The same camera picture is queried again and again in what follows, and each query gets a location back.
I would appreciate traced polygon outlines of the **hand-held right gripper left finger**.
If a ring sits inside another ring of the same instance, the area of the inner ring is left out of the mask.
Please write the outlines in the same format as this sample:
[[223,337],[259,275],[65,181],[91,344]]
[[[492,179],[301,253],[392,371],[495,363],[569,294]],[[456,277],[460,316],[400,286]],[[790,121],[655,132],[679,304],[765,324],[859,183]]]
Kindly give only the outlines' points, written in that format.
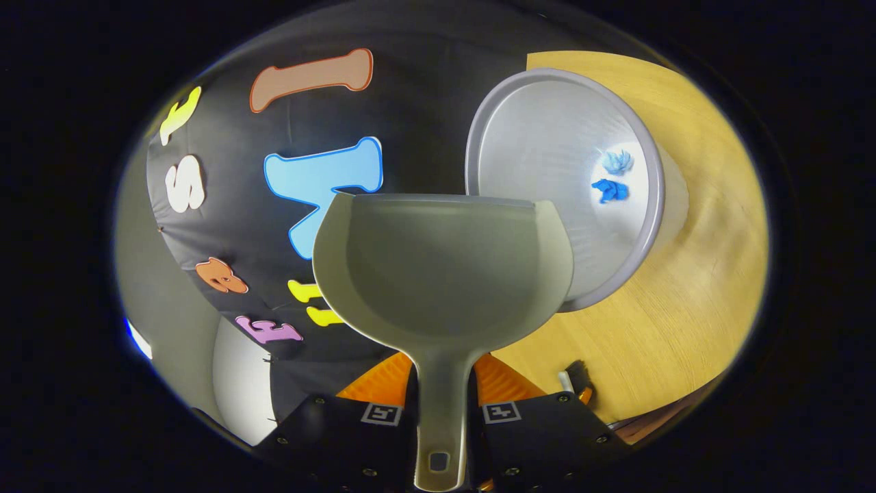
[[309,395],[257,444],[257,456],[323,493],[413,493],[413,363],[397,353],[335,395]]

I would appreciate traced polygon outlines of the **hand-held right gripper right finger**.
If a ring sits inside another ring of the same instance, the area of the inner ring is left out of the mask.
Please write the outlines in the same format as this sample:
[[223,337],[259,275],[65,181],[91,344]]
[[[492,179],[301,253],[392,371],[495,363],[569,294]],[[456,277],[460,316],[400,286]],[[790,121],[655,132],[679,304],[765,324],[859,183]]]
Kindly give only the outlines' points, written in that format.
[[633,452],[575,393],[548,394],[493,355],[474,365],[479,413],[471,493],[583,493]]

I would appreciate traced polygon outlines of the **small white broom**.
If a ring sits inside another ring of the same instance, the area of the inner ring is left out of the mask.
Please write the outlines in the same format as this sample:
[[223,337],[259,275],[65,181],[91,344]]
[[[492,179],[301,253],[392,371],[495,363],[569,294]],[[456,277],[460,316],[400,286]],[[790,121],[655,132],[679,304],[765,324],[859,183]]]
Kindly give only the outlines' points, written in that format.
[[585,405],[589,405],[595,396],[595,386],[586,365],[581,359],[569,363],[565,369],[558,372],[563,391],[575,393]]

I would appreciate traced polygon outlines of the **white plastic dustpan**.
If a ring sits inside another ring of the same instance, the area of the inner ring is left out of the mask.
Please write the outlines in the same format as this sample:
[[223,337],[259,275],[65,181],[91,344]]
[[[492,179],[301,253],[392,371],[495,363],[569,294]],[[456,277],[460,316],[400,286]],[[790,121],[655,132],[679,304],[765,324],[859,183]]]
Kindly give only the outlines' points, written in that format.
[[556,206],[462,194],[336,194],[312,268],[342,322],[413,362],[413,486],[459,490],[473,365],[544,325],[571,286],[574,255]]

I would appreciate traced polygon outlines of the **dark blue paper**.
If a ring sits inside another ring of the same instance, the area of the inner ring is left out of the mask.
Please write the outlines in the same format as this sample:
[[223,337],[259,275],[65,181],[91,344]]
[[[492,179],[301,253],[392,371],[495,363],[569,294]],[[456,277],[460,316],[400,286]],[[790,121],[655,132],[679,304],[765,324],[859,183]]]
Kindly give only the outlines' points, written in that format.
[[600,205],[613,201],[625,201],[629,197],[629,188],[623,182],[601,179],[592,182],[591,187],[600,193],[598,200]]

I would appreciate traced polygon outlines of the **white plastic garbage bin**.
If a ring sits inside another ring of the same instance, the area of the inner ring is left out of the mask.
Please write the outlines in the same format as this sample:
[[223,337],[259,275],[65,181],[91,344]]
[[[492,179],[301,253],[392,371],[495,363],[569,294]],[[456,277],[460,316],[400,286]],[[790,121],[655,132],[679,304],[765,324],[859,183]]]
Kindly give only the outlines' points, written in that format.
[[[633,165],[608,175],[603,154],[622,149]],[[628,199],[600,205],[591,184],[601,179],[623,182]],[[556,206],[574,254],[561,312],[619,290],[675,240],[689,209],[681,169],[643,116],[603,84],[555,68],[510,76],[482,100],[469,129],[465,189]]]

